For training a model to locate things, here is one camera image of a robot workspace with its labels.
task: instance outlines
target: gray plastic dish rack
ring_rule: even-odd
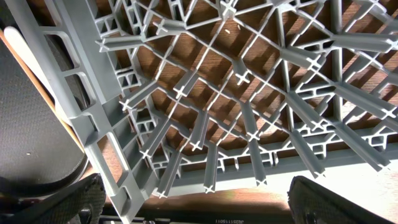
[[[237,0],[216,0],[215,3],[209,0],[204,1],[215,8],[219,16],[188,25],[187,21],[198,0],[190,1],[187,10],[183,9],[182,0],[168,0],[172,18],[166,18],[154,10],[159,0],[151,0],[149,5],[135,0],[109,0],[112,13],[107,16],[100,16],[95,0],[48,0],[45,3],[56,26],[47,27],[38,25],[25,0],[6,0],[28,45],[49,80],[55,97],[84,145],[91,164],[101,174],[106,193],[123,223],[132,221],[141,205],[151,194],[167,197],[255,187],[267,184],[266,180],[269,176],[304,169],[308,169],[316,178],[324,175],[328,167],[352,163],[366,162],[379,171],[398,158],[398,145],[387,142],[388,136],[398,132],[397,107],[379,97],[386,86],[398,85],[398,74],[389,71],[376,60],[381,53],[397,50],[398,36],[394,33],[398,31],[398,20],[392,18],[377,0],[356,1],[360,5],[360,10],[344,27],[341,21],[342,0],[330,1],[331,30],[326,29],[317,20],[325,0],[303,3],[300,0],[265,0],[258,6],[239,11],[235,8]],[[302,10],[302,7],[310,4],[317,5],[312,14]],[[271,11],[258,30],[235,17],[265,7],[269,7]],[[121,22],[123,19],[121,10],[126,11],[128,26],[134,35],[125,32],[125,27],[122,29],[125,24]],[[304,25],[289,45],[284,44],[285,34],[282,23],[282,13],[287,11],[305,19]],[[273,13],[276,14],[279,43],[271,41],[262,34],[263,28]],[[384,30],[380,34],[348,33],[350,27],[366,14],[371,14],[380,20],[385,25]],[[147,30],[153,16],[157,16],[161,21],[154,23],[157,27],[156,35],[148,37]],[[255,34],[240,58],[231,58],[212,46],[228,19],[232,19],[239,26]],[[216,21],[221,21],[221,25],[210,42],[201,40],[190,32],[190,29]],[[295,45],[296,40],[310,26],[316,27],[329,38]],[[181,34],[189,35],[206,47],[202,60],[195,68],[186,68],[169,57]],[[57,35],[63,40],[74,63],[73,69],[60,70],[45,35]],[[172,35],[174,39],[165,54],[146,44],[148,41],[166,35]],[[243,61],[245,53],[256,39],[266,41],[280,53],[273,69],[265,75],[250,70]],[[158,72],[152,80],[142,74],[136,55],[139,47],[153,51],[161,59]],[[342,68],[343,48],[358,56],[345,71]],[[119,68],[115,50],[126,50],[131,67]],[[209,51],[229,60],[233,66],[219,86],[197,73]],[[329,54],[332,56],[332,79],[320,72]],[[287,62],[307,70],[294,88],[291,88],[289,84]],[[166,64],[185,71],[184,76],[173,87],[173,91],[157,83]],[[277,66],[282,66],[284,89],[269,82]],[[386,74],[386,78],[370,93],[348,83],[354,74],[366,67],[376,68]],[[83,110],[79,108],[65,80],[65,77],[70,75],[80,77],[90,97],[89,107]],[[237,79],[240,85],[242,82],[249,83],[250,76],[258,79],[262,84],[251,93],[247,101],[243,102],[224,91],[230,78]],[[321,78],[322,82],[308,84],[314,77]],[[198,81],[205,83],[216,93],[216,98],[205,110],[197,108],[185,98]],[[270,117],[251,106],[251,100],[266,86],[284,95],[284,101]],[[154,108],[150,94],[156,90],[164,92],[175,102],[170,114],[166,115]],[[208,113],[219,96],[233,100],[241,107],[241,113],[238,113],[231,124],[226,124]],[[319,96],[325,97],[315,108],[305,101]],[[356,106],[344,117],[341,112],[343,99]],[[324,118],[322,115],[330,100],[333,100],[335,115],[333,118]],[[145,101],[145,107],[138,108],[137,105],[142,101]],[[177,105],[198,113],[192,130],[171,119],[171,114]],[[287,108],[289,128],[276,123],[284,108]],[[140,116],[139,112],[143,109],[149,110],[148,116]],[[303,122],[294,123],[293,113]],[[368,129],[352,130],[346,125],[353,118],[362,117],[366,113],[382,121],[377,126]],[[243,133],[234,129],[234,125],[241,116],[246,130]],[[255,116],[265,121],[262,127],[257,127]],[[217,142],[211,142],[205,137],[209,121],[216,123],[224,130]],[[165,140],[165,134],[171,127],[178,130],[179,134],[186,139],[184,145],[178,149],[169,146]],[[289,137],[284,142],[259,144],[260,136],[269,128],[277,128],[287,133]],[[230,150],[219,147],[220,142],[229,134],[246,140],[247,146]],[[123,174],[117,182],[98,146],[98,141],[104,136],[108,137],[123,168]],[[351,149],[326,154],[328,144],[342,141]],[[187,144],[191,144],[194,150],[207,147],[208,153],[187,156],[182,153],[182,149]],[[159,146],[162,147],[163,154],[155,156],[154,153]],[[277,152],[291,149],[295,149],[299,156],[278,159]],[[239,164],[238,158],[248,156],[251,163]],[[226,159],[234,159],[234,165],[226,166],[224,164]],[[203,170],[191,172],[182,170],[183,166],[204,162],[206,167]]]

